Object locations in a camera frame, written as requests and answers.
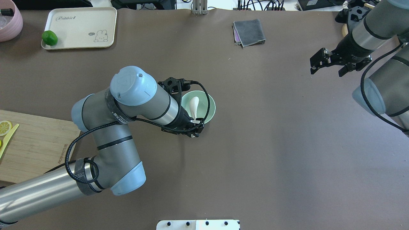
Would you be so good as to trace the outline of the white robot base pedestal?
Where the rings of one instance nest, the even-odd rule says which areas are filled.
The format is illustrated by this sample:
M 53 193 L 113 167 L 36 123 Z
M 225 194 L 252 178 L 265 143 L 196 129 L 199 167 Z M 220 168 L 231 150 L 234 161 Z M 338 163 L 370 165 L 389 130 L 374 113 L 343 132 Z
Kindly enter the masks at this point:
M 239 220 L 234 219 L 195 219 L 162 220 L 156 230 L 240 230 Z

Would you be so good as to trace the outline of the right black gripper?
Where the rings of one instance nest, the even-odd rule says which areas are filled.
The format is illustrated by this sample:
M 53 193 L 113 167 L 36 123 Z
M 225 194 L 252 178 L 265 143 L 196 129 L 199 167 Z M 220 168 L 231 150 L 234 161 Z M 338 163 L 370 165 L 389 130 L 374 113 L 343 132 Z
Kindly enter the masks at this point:
M 367 58 L 373 50 L 361 47 L 356 43 L 352 34 L 347 34 L 333 51 L 321 48 L 310 58 L 310 72 L 315 74 L 323 67 L 332 66 L 331 57 L 333 54 L 341 57 L 346 63 L 339 71 L 338 76 L 343 77 L 348 72 L 360 71 L 363 65 L 360 63 Z

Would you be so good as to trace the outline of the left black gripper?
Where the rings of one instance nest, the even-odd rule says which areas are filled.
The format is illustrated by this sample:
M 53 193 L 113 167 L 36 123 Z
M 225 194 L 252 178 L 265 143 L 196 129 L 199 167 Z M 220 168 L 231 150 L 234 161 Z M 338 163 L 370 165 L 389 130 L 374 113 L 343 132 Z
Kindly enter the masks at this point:
M 173 131 L 173 134 L 185 134 L 189 137 L 199 137 L 200 133 L 203 131 L 204 121 L 205 120 L 203 119 L 193 120 L 193 118 L 189 116 L 188 112 L 183 107 L 180 107 L 180 114 L 175 121 L 174 124 L 175 127 L 173 127 L 173 129 L 178 130 L 186 130 L 190 128 L 195 129 L 190 130 L 189 132 Z

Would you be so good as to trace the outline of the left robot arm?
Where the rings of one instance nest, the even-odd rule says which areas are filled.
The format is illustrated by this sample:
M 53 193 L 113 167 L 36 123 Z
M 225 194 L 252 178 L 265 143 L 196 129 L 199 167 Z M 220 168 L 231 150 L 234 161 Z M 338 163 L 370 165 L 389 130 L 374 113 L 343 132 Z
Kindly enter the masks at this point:
M 191 85 L 203 87 L 183 78 L 156 82 L 140 67 L 127 66 L 107 89 L 76 102 L 71 116 L 83 134 L 67 147 L 61 166 L 1 189 L 1 228 L 104 189 L 120 196 L 141 187 L 145 171 L 128 124 L 198 137 L 205 119 L 191 117 L 181 105 L 181 93 Z

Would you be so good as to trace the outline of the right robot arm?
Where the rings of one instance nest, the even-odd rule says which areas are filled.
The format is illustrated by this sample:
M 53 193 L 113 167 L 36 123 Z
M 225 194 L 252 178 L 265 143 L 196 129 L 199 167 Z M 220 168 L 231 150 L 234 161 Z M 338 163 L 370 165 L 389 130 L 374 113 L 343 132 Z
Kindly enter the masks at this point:
M 310 58 L 311 74 L 340 65 L 338 74 L 363 70 L 353 99 L 370 114 L 408 136 L 408 1 L 382 0 L 337 47 Z

